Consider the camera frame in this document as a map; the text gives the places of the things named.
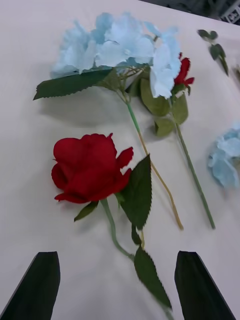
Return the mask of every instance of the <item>black object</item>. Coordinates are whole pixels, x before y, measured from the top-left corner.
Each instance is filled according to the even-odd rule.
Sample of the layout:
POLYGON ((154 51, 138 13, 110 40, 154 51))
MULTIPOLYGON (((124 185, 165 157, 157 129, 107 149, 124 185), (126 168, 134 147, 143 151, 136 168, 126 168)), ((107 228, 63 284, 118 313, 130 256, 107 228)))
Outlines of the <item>black object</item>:
POLYGON ((185 320, 236 320, 196 252, 179 251, 174 278, 185 320))
POLYGON ((0 320, 50 320, 59 284, 58 253, 39 252, 0 315, 0 320))

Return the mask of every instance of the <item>artificial rose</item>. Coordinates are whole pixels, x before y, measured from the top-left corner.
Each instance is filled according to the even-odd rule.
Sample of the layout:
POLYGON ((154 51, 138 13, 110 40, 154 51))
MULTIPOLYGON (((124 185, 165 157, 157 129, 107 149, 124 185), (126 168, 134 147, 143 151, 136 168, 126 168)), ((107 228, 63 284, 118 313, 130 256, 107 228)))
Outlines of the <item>artificial rose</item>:
POLYGON ((98 201, 120 192, 129 182, 131 169, 122 174, 120 169, 132 160, 130 147, 116 158, 117 150, 112 133, 86 134, 81 139, 59 140, 53 149, 57 164, 51 176, 63 193, 56 200, 67 200, 77 204, 98 201))
POLYGON ((184 58, 181 60, 180 72, 174 80, 175 85, 184 84, 187 87, 187 86, 192 85, 194 83, 195 78, 192 77, 192 78, 186 79, 188 72, 189 72, 189 69, 190 69, 190 65, 191 65, 191 62, 190 62, 189 58, 184 58))

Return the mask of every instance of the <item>artificial hydrangea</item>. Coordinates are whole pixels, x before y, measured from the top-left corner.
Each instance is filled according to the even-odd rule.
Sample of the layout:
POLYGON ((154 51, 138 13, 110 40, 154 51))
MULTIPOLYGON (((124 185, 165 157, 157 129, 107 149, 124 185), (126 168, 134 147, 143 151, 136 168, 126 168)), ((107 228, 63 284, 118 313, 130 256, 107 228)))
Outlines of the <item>artificial hydrangea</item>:
POLYGON ((160 45, 144 34, 143 23, 127 12, 118 18, 102 13, 96 18, 96 28, 91 32, 75 22, 75 27, 65 32, 51 77, 81 74, 98 68, 150 65, 152 95, 169 98, 181 66, 180 47, 175 39, 177 28, 160 32, 152 23, 144 24, 161 39, 160 45))
POLYGON ((235 124, 227 133, 220 136, 213 145, 208 157, 208 167, 213 177, 224 188, 239 188, 240 179, 240 124, 235 124))

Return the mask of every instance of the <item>white surface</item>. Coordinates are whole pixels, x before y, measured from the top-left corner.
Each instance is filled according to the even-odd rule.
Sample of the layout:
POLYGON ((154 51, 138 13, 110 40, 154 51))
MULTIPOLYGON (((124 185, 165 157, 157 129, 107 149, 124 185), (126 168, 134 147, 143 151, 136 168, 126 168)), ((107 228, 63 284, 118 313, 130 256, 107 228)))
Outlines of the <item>white surface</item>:
MULTIPOLYGON (((176 320, 183 319, 174 282, 179 250, 197 251, 240 319, 239 190, 224 196, 206 169, 211 142, 240 120, 240 91, 233 75, 224 74, 197 34, 197 29, 216 30, 232 61, 240 48, 240 29, 134 0, 0 2, 0 310, 35 254, 56 250, 61 283, 52 320, 165 319, 132 263, 114 247, 101 206, 74 223, 81 207, 54 200, 59 191, 51 180, 53 146, 61 138, 113 132, 119 152, 133 146, 132 166, 144 157, 127 107, 100 88, 32 101, 36 85, 49 78, 63 32, 74 18, 91 29, 101 12, 125 10, 160 28, 180 28, 183 56, 191 59, 189 76, 195 77, 182 134, 216 224, 213 231, 175 136, 157 140, 149 129, 152 117, 134 99, 151 159, 170 188, 184 225, 184 232, 179 231, 168 196, 153 174, 152 210, 144 229, 146 249, 176 320)), ((110 207, 119 242, 134 252, 130 224, 113 197, 110 207)))

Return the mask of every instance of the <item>small red rose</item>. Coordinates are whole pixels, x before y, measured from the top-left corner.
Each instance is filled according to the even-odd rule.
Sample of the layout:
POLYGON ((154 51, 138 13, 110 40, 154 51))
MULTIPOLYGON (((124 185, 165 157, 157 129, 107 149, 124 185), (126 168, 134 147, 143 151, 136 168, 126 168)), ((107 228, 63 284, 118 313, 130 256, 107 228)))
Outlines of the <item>small red rose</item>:
POLYGON ((174 79, 174 84, 175 85, 181 85, 184 84, 186 87, 189 85, 192 85, 194 83, 194 79, 195 78, 189 78, 186 79, 188 73, 189 73, 189 69, 190 69, 190 59, 189 58, 184 58, 181 60, 181 69, 180 72, 178 74, 178 76, 174 79))
POLYGON ((63 193, 56 200, 67 200, 77 204, 98 201, 120 192, 129 182, 131 169, 122 174, 120 169, 132 160, 130 147, 117 156, 112 133, 86 134, 81 139, 59 140, 53 149, 57 164, 51 176, 63 193))

